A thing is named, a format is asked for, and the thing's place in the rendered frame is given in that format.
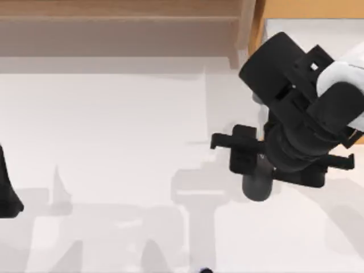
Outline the wooden open shelf unit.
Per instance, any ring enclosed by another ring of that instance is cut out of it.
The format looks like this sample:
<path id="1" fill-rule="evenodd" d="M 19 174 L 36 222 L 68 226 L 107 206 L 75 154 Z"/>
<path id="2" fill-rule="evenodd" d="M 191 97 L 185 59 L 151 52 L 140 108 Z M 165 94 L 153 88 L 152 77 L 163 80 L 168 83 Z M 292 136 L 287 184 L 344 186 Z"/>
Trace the wooden open shelf unit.
<path id="1" fill-rule="evenodd" d="M 0 0 L 1 57 L 223 58 L 232 68 L 265 0 Z"/>

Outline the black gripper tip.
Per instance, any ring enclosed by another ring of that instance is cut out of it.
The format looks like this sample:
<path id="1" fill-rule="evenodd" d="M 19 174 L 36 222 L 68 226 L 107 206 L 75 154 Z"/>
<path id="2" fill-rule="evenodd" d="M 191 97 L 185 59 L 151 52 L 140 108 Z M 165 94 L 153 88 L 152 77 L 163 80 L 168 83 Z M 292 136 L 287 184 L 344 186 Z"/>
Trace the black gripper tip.
<path id="1" fill-rule="evenodd" d="M 0 219 L 15 218 L 23 210 L 24 205 L 9 179 L 3 148 L 0 145 Z"/>

